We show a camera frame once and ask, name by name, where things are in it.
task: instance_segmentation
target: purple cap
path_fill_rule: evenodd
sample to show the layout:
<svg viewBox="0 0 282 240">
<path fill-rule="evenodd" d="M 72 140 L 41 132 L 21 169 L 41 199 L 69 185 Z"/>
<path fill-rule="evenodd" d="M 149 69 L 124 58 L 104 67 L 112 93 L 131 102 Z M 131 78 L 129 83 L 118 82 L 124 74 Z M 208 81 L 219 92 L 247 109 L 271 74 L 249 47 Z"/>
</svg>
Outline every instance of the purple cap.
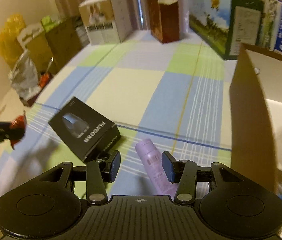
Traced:
<svg viewBox="0 0 282 240">
<path fill-rule="evenodd" d="M 158 150 L 150 139 L 144 139 L 143 141 L 138 142 L 135 149 L 140 158 L 150 152 Z"/>
</svg>

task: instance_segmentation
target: table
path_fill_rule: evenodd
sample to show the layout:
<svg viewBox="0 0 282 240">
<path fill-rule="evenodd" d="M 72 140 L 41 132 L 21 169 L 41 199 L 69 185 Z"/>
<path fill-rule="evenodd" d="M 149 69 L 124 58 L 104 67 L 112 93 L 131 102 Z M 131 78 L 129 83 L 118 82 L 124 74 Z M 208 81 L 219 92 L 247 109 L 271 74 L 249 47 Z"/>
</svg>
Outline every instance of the table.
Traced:
<svg viewBox="0 0 282 240">
<path fill-rule="evenodd" d="M 73 96 L 118 124 L 122 139 L 116 181 L 108 195 L 154 195 L 134 146 L 150 138 L 160 151 L 199 166 L 230 165 L 228 89 L 236 61 L 223 61 L 194 33 L 161 44 L 149 31 L 122 44 L 87 46 L 54 77 L 27 113 L 24 139 L 2 152 L 0 196 L 64 161 L 84 165 L 48 125 Z M 208 191 L 197 186 L 197 198 Z M 76 183 L 75 193 L 85 193 Z"/>
</svg>

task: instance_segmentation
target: black robotic gripper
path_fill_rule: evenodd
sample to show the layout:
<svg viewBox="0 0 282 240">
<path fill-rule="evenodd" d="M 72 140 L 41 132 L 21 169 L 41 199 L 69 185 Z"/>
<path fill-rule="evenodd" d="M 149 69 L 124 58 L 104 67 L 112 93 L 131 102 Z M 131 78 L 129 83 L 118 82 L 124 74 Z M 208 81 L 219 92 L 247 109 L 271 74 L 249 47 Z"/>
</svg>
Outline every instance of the black robotic gripper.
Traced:
<svg viewBox="0 0 282 240">
<path fill-rule="evenodd" d="M 104 182 L 115 180 L 120 162 L 119 151 L 81 167 L 63 162 L 4 194 L 2 239 L 280 239 L 281 199 L 221 163 L 198 167 L 165 151 L 166 176 L 179 182 L 173 200 L 168 195 L 108 199 Z M 86 181 L 86 200 L 73 193 L 75 181 Z M 195 199 L 198 181 L 209 182 L 202 199 Z"/>
</svg>

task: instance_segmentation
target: nutrition label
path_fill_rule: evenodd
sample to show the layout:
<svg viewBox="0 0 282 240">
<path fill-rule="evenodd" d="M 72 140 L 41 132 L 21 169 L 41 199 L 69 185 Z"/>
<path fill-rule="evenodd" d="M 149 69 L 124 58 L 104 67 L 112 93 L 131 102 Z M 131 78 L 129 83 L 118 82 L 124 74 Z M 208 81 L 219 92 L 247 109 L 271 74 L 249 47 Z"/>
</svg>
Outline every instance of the nutrition label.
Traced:
<svg viewBox="0 0 282 240">
<path fill-rule="evenodd" d="M 255 45 L 260 26 L 261 12 L 258 10 L 235 7 L 233 36 L 230 54 L 237 56 L 240 53 L 240 43 Z"/>
</svg>

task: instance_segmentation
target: silver plastic bag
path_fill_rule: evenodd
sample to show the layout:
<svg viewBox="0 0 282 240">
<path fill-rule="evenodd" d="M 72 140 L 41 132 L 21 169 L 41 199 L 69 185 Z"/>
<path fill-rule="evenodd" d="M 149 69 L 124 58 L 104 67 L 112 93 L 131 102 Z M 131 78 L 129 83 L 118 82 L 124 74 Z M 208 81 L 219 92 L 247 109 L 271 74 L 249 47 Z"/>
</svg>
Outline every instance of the silver plastic bag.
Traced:
<svg viewBox="0 0 282 240">
<path fill-rule="evenodd" d="M 30 52 L 26 49 L 8 75 L 11 87 L 25 101 L 41 91 L 37 69 L 29 55 Z"/>
</svg>

